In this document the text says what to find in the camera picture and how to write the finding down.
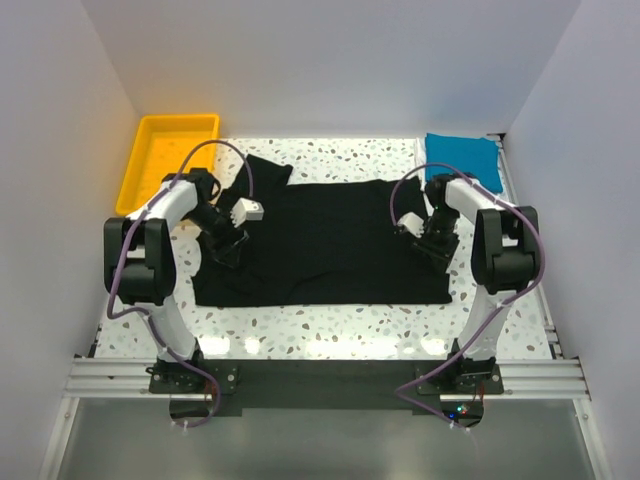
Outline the black t shirt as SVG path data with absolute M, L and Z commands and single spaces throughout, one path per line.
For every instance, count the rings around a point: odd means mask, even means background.
M 403 183 L 290 183 L 290 165 L 250 155 L 228 194 L 254 190 L 264 208 L 248 222 L 236 268 L 197 238 L 201 264 L 192 278 L 200 307 L 451 303 L 449 276 L 438 272 L 398 234 L 390 216 L 426 215 L 418 179 Z

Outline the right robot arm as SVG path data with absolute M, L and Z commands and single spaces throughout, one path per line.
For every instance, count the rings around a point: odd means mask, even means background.
M 423 393 L 471 394 L 484 387 L 501 393 L 499 336 L 512 304 L 535 287 L 543 270 L 537 211 L 504 202 L 477 180 L 454 174 L 432 177 L 425 194 L 433 212 L 417 231 L 412 248 L 428 266 L 444 273 L 459 245 L 454 227 L 461 217 L 470 221 L 476 293 L 447 360 L 421 374 L 416 388 Z

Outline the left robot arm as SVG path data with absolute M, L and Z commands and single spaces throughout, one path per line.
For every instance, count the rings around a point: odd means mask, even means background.
M 146 323 L 157 348 L 156 363 L 148 371 L 152 392 L 215 395 L 220 390 L 175 299 L 172 230 L 183 220 L 194 223 L 205 237 L 205 257 L 235 268 L 249 238 L 245 223 L 263 215 L 260 203 L 237 194 L 223 195 L 211 172 L 193 168 L 187 174 L 167 175 L 142 207 L 105 222 L 107 316 L 117 319 L 135 313 Z

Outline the folded blue t shirt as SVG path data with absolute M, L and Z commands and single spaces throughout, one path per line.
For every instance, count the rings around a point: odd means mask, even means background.
M 498 167 L 499 147 L 493 140 L 428 133 L 425 153 L 428 163 L 447 164 L 474 176 L 494 194 L 504 190 Z

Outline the yellow plastic tray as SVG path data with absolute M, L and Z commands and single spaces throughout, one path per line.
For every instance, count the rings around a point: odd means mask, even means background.
M 214 113 L 144 116 L 138 126 L 115 211 L 126 216 L 149 201 L 200 142 L 219 137 Z

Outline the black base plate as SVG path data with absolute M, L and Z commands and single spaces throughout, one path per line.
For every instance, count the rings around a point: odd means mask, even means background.
M 443 372 L 438 360 L 208 360 L 147 367 L 149 391 L 170 398 L 172 419 L 240 416 L 247 409 L 406 410 L 406 395 L 454 420 L 461 414 L 445 396 L 501 395 L 499 366 L 492 360 L 460 360 Z

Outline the aluminium frame rail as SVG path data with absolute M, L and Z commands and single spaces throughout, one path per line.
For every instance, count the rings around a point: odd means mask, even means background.
M 73 361 L 65 397 L 148 396 L 150 359 L 80 358 Z M 503 360 L 499 363 L 506 399 L 587 400 L 591 397 L 578 360 Z

